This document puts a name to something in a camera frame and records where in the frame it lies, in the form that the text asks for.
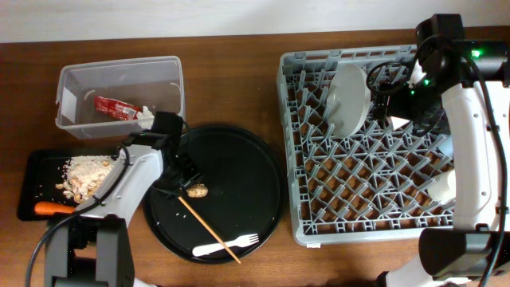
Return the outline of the brown food scrap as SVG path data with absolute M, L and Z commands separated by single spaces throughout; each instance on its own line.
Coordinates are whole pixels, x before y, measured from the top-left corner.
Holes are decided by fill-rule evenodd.
M 187 196 L 190 198 L 204 198 L 207 196 L 208 192 L 208 188 L 203 183 L 196 183 L 186 189 Z

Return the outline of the white tissue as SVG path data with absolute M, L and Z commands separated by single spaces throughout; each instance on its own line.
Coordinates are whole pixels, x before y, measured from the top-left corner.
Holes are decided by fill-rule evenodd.
M 142 129 L 151 129 L 155 116 L 147 106 L 143 106 L 140 112 L 136 113 L 137 124 Z

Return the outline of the wooden chopstick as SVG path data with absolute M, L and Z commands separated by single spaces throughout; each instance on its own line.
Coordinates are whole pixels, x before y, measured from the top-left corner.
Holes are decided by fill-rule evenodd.
M 178 200 L 181 204 L 184 205 L 185 208 L 188 209 L 189 212 L 201 223 L 201 225 L 216 239 L 216 241 L 226 250 L 226 252 L 235 260 L 236 263 L 241 265 L 240 259 L 237 255 L 225 244 L 225 242 L 216 234 L 216 232 L 206 223 L 206 221 L 191 207 L 186 200 L 179 196 Z

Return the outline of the grey plate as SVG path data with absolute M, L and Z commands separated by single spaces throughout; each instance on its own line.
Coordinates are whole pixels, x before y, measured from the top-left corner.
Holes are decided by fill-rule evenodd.
M 354 135 L 367 118 L 371 92 L 366 86 L 366 73 L 354 64 L 339 65 L 331 80 L 326 99 L 331 111 L 326 116 L 333 124 L 332 135 L 346 138 Z

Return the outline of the red snack wrapper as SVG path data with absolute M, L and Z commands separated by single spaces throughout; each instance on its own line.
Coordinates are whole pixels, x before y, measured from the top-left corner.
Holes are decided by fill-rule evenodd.
M 117 120 L 136 120 L 136 115 L 142 112 L 142 108 L 140 107 L 102 96 L 96 96 L 94 98 L 94 105 L 97 112 L 101 112 Z

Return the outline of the white cup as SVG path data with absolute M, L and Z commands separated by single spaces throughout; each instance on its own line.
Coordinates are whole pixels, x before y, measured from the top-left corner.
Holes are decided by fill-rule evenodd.
M 456 173 L 455 170 L 442 172 L 433 177 L 433 182 L 427 189 L 430 198 L 445 205 L 456 198 Z

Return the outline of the rice and peanut shells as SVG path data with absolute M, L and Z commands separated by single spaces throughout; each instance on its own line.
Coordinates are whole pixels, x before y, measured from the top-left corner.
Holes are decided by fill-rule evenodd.
M 114 167 L 116 160 L 106 155 L 75 156 L 65 161 L 62 181 L 55 187 L 67 199 L 81 204 L 92 197 Z

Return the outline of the white plastic fork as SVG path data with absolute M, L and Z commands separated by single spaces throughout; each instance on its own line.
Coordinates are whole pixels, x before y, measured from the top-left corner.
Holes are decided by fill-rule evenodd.
M 228 247 L 248 247 L 251 245 L 254 245 L 259 242 L 259 237 L 257 234 L 246 234 L 239 236 L 235 240 L 225 242 L 225 245 Z M 205 256 L 207 254 L 212 254 L 214 252 L 217 252 L 219 250 L 223 250 L 224 246 L 217 242 L 217 243 L 211 243 L 201 246 L 195 246 L 192 249 L 192 254 L 195 257 L 201 257 Z

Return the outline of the orange carrot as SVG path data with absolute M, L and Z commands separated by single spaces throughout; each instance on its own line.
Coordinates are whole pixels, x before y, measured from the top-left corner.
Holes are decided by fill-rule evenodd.
M 51 216 L 54 214 L 72 214 L 75 208 L 54 202 L 38 202 L 35 204 L 33 211 L 37 215 Z

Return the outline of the pink bowl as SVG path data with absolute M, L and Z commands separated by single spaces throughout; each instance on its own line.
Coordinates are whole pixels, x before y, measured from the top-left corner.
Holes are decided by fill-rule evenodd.
M 392 125 L 394 130 L 397 130 L 397 129 L 405 126 L 409 122 L 410 121 L 407 120 L 407 119 L 399 118 L 399 117 L 396 117 L 396 116 L 391 116 L 390 117 L 390 123 L 391 123 L 391 125 Z

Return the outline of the blue cup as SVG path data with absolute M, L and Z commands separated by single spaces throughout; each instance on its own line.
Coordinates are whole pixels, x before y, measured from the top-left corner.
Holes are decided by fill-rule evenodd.
M 444 138 L 438 149 L 443 155 L 453 158 L 453 138 L 451 136 Z

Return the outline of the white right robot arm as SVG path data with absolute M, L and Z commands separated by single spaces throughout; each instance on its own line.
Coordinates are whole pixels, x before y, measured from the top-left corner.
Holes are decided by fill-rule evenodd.
M 453 228 L 424 229 L 418 256 L 381 273 L 379 286 L 447 286 L 509 271 L 509 48 L 469 40 L 459 14 L 435 14 L 415 30 L 409 73 L 395 84 L 367 78 L 375 116 L 414 124 L 414 134 L 453 139 L 456 198 Z

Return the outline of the grey dishwasher rack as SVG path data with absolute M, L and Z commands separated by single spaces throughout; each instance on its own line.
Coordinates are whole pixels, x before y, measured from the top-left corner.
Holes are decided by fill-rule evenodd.
M 338 65 L 368 71 L 405 62 L 414 45 L 285 53 L 277 88 L 284 132 L 292 232 L 302 246 L 401 240 L 426 228 L 449 229 L 453 205 L 433 201 L 434 177 L 453 168 L 444 135 L 414 136 L 367 118 L 354 135 L 336 137 L 326 118 Z

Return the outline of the round black tray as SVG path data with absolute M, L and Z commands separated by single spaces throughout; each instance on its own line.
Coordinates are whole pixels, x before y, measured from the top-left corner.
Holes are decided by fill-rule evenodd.
M 243 128 L 208 125 L 184 135 L 178 152 L 190 156 L 208 193 L 178 200 L 148 191 L 143 211 L 159 242 L 173 254 L 201 264 L 231 262 L 262 246 L 277 228 L 286 203 L 284 171 L 271 147 Z M 193 248 L 215 241 L 208 227 L 224 242 L 249 234 L 256 234 L 258 241 L 195 256 Z

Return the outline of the clear plastic bin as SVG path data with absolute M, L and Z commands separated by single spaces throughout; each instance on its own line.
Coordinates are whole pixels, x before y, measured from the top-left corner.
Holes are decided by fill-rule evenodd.
M 61 115 L 63 88 L 77 98 L 76 122 Z M 117 120 L 97 112 L 94 98 L 102 96 L 155 114 L 174 112 L 186 117 L 182 63 L 176 56 L 143 57 L 67 65 L 61 70 L 55 125 L 80 140 L 126 136 L 142 128 L 138 120 Z

